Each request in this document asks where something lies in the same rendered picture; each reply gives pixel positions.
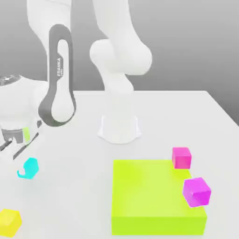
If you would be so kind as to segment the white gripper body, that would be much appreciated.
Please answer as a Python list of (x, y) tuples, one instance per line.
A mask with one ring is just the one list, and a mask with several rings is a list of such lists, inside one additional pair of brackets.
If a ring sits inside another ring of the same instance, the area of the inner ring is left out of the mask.
[(15, 138), (9, 138), (0, 144), (0, 169), (18, 169), (24, 162), (35, 156), (43, 143), (43, 132), (38, 132), (29, 143), (17, 144)]

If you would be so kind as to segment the small cyan cube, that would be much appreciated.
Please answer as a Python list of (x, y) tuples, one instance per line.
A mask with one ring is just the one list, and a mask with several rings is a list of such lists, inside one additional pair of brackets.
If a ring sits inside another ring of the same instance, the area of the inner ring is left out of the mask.
[(25, 170), (25, 174), (21, 175), (19, 171), (17, 171), (17, 175), (19, 178), (24, 178), (24, 179), (33, 179), (34, 176), (37, 174), (39, 171), (39, 166), (38, 166), (38, 161), (36, 158), (28, 158), (24, 165), (23, 168)]

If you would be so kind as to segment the small yellow cube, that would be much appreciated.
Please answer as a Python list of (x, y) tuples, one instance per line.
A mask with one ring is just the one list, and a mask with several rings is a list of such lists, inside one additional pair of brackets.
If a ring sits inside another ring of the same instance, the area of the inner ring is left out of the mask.
[(3, 209), (0, 212), (0, 236), (13, 237), (22, 224), (19, 211)]

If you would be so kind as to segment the small pink cube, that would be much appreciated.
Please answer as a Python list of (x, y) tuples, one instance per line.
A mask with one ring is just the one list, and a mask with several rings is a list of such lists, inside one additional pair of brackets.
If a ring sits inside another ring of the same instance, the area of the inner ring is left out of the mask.
[(173, 147), (172, 163), (175, 169), (190, 169), (192, 155), (187, 147)]

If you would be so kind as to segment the small magenta cube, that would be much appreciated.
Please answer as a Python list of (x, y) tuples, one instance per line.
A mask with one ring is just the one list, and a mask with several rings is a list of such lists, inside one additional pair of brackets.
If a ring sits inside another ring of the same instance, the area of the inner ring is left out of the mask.
[(186, 179), (183, 184), (183, 196), (189, 207), (205, 206), (209, 204), (211, 188), (201, 177)]

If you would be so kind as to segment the large lime box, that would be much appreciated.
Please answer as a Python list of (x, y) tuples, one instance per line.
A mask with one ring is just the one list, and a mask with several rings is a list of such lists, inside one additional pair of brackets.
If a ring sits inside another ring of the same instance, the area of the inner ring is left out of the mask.
[(114, 160), (112, 235), (203, 235), (204, 207), (191, 208), (183, 196), (190, 178), (171, 160)]

